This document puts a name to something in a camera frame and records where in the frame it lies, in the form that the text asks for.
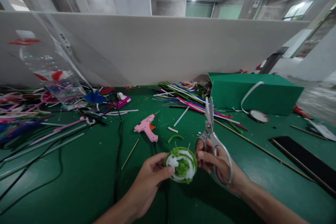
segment white strap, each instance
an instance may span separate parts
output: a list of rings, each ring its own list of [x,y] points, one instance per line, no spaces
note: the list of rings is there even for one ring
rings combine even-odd
[[[242,101],[241,101],[241,104],[240,104],[240,107],[241,107],[241,110],[235,110],[235,108],[234,107],[232,107],[233,108],[233,110],[234,111],[236,111],[236,112],[238,112],[238,111],[244,111],[246,114],[248,114],[248,112],[246,112],[244,109],[243,109],[243,102],[245,101],[245,99],[250,95],[250,93],[252,93],[252,91],[257,87],[257,86],[259,86],[259,85],[261,85],[261,84],[264,84],[264,82],[258,82],[258,83],[256,83],[248,92],[247,92],[247,94],[245,95],[245,97],[242,99]]]

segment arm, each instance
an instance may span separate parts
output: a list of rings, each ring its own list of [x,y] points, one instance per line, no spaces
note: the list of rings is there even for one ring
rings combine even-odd
[[[252,181],[248,188],[242,191],[240,197],[266,223],[308,223]]]
[[[212,147],[211,140],[209,141],[208,139],[207,142],[209,142],[209,147]],[[208,173],[211,173],[213,165],[216,165],[219,173],[218,177],[225,183],[229,177],[230,171],[227,155],[224,150],[219,149],[221,147],[218,147],[217,152],[219,153],[219,157],[216,157],[213,154],[202,151],[203,145],[204,143],[199,141],[196,150],[198,167],[202,167]],[[251,181],[233,160],[232,165],[233,180],[231,184],[227,185],[227,188],[245,201],[266,223],[308,223],[256,183]]]
[[[128,224],[144,216],[163,180],[170,178],[174,167],[164,167],[167,153],[148,158],[142,165],[133,185],[113,207],[106,211],[94,224]]]

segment wooden stick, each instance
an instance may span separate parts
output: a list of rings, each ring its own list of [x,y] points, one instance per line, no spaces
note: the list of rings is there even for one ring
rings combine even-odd
[[[307,131],[307,130],[303,130],[303,129],[301,129],[301,128],[295,127],[295,126],[293,126],[293,125],[291,125],[291,127],[295,128],[295,129],[297,129],[297,130],[301,130],[301,131],[303,131],[303,132],[309,133],[310,135],[314,135],[314,136],[316,136],[316,137],[322,138],[322,139],[324,139],[324,140],[329,140],[328,138],[324,138],[323,136],[316,135],[316,134],[314,134],[314,133],[311,133],[311,132],[309,132],[309,131]]]
[[[272,158],[274,158],[275,160],[279,161],[280,163],[282,163],[283,165],[287,166],[289,169],[293,170],[294,172],[300,174],[302,177],[305,177],[306,179],[312,181],[312,182],[316,182],[315,180],[311,179],[310,177],[308,177],[306,174],[303,174],[302,172],[296,170],[295,168],[293,168],[292,166],[290,166],[289,164],[285,163],[284,161],[282,161],[280,158],[274,156],[272,153],[268,152],[267,150],[265,150],[264,148],[260,147],[259,145],[257,145],[256,143],[252,142],[250,139],[244,137],[243,135],[239,134],[238,132],[234,131],[233,129],[229,128],[228,126],[222,124],[221,122],[214,120],[216,123],[219,123],[220,125],[224,126],[225,128],[227,128],[228,130],[232,131],[233,133],[235,133],[236,135],[240,136],[241,138],[243,138],[244,140],[246,140],[247,142],[249,142],[250,144],[252,144],[253,146],[257,147],[259,150],[262,150],[263,152],[265,152],[267,155],[271,156]]]
[[[126,158],[126,161],[125,161],[125,163],[123,164],[123,166],[122,166],[121,169],[124,168],[124,166],[125,166],[127,160],[129,159],[130,155],[132,154],[132,152],[133,152],[133,150],[134,150],[134,148],[135,148],[135,146],[136,146],[136,144],[137,144],[138,142],[139,142],[139,138],[138,138],[137,142],[135,143],[135,145],[133,146],[133,149],[131,150],[131,152],[128,154],[128,157]]]

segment scissor blade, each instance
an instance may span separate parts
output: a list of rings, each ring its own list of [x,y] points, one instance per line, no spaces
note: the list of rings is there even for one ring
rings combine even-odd
[[[209,111],[210,111],[210,120],[211,120],[211,124],[212,124],[212,126],[214,126],[214,101],[213,101],[213,99],[212,99],[212,96],[210,97],[210,105],[209,105]]]
[[[210,114],[210,108],[209,108],[209,100],[208,98],[205,99],[205,116],[208,122],[211,122],[211,114]]]

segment scissors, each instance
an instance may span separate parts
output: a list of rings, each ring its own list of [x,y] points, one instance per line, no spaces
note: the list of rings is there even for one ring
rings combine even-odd
[[[199,140],[202,140],[203,143],[204,143],[204,151],[207,151],[207,140],[208,140],[208,137],[210,136],[210,139],[212,141],[212,152],[214,154],[214,156],[219,156],[219,153],[217,151],[217,147],[220,146],[224,149],[226,155],[228,156],[228,160],[229,160],[229,165],[230,165],[230,177],[229,177],[229,181],[227,183],[223,183],[219,177],[218,177],[218,174],[217,174],[217,166],[214,166],[214,172],[215,172],[215,177],[217,179],[217,181],[220,183],[220,184],[223,184],[223,185],[228,185],[231,183],[232,179],[233,179],[233,168],[232,168],[232,160],[231,160],[231,156],[228,152],[228,150],[226,149],[226,147],[224,146],[224,144],[222,144],[217,135],[215,134],[214,132],[214,102],[213,102],[213,99],[212,97],[210,98],[210,104],[209,104],[209,100],[208,98],[206,98],[206,103],[205,103],[205,116],[206,116],[206,121],[205,121],[205,131],[197,138],[196,140],[196,147],[197,147],[197,144],[198,144],[198,141]]]

